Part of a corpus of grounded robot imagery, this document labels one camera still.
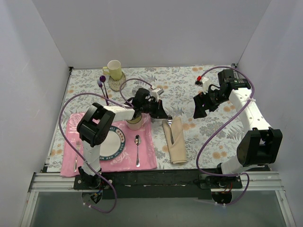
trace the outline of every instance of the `wall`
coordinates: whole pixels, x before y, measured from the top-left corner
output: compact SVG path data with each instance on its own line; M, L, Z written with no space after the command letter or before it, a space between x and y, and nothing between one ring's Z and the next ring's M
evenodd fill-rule
M68 66L237 63L270 0L33 0Z
M0 0L0 226L18 226L43 167L68 67L31 0Z
M283 133L273 168L280 172L297 226L303 226L302 12L301 0L272 0L239 62L256 86L266 120Z

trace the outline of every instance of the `silver fork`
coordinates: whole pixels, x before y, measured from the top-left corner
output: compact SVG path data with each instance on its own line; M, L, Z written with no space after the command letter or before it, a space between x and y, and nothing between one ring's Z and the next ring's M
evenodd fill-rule
M81 148L80 140L78 140L78 141L76 142L76 148L77 148L77 151L80 152L80 148ZM74 172L77 171L77 157L78 157L78 154L76 154L76 161L75 161Z
M172 116L171 115L168 115L168 119L166 120L167 121L167 124L169 124L169 129L170 129L170 140L171 140L171 144L174 144L174 138L172 137L172 131L171 131L171 124L172 124Z

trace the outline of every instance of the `purple utensil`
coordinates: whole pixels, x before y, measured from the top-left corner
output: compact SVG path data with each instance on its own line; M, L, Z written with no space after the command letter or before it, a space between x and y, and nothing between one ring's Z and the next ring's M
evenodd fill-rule
M102 82L99 79L97 79L97 82L98 82L99 88L101 88L101 90L102 90L103 96L105 97L105 94L104 94L104 91L102 88L103 87Z
M103 85L104 85L104 89L105 89L105 94L106 94L106 98L108 98L108 95L107 95L107 91L106 91L106 87L105 87L105 80L106 80L106 77L105 76L101 76L100 77L100 81L103 82Z

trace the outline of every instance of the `white plate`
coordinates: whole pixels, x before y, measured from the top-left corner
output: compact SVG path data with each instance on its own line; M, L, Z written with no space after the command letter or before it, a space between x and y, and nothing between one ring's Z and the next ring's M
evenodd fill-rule
M111 126L100 146L100 160L111 160L120 155L125 147L125 135L116 126Z

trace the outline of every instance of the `mug handle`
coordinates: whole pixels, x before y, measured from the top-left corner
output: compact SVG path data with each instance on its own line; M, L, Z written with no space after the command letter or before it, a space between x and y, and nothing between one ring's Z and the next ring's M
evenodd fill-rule
M109 71L105 71L108 70L108 67L104 66L102 70L104 74L109 75Z

